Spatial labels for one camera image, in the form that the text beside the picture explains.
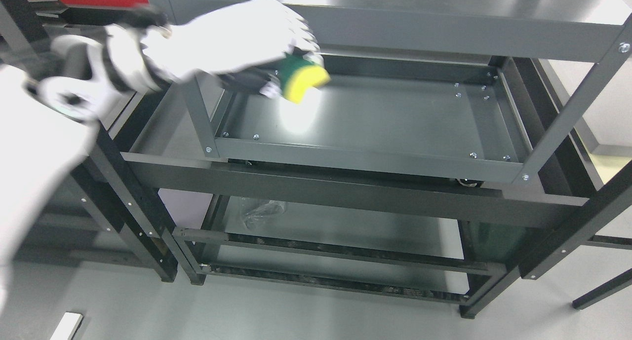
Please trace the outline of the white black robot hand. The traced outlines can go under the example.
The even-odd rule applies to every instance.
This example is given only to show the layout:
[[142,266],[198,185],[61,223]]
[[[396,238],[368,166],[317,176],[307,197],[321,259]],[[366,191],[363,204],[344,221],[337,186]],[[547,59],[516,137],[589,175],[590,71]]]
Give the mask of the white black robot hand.
[[194,75],[216,76],[225,89],[281,97],[278,67],[287,54],[302,55],[324,67],[307,20],[277,0],[249,0],[156,29],[141,39],[142,54],[167,81]]

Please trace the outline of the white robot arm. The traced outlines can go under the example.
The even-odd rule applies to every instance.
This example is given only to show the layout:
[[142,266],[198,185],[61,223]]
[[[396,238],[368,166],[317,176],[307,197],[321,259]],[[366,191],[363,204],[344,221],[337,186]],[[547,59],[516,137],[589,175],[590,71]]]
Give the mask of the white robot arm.
[[137,11],[144,27],[111,24],[105,39],[61,35],[50,52],[70,61],[73,48],[86,49],[89,79],[54,75],[41,79],[35,93],[20,67],[1,66],[1,301],[5,302],[12,261],[34,221],[62,179],[83,161],[95,144],[96,122],[118,94],[107,76],[101,49],[109,54],[115,73],[129,88],[149,89],[148,75],[172,78],[165,63],[172,28],[154,8]]

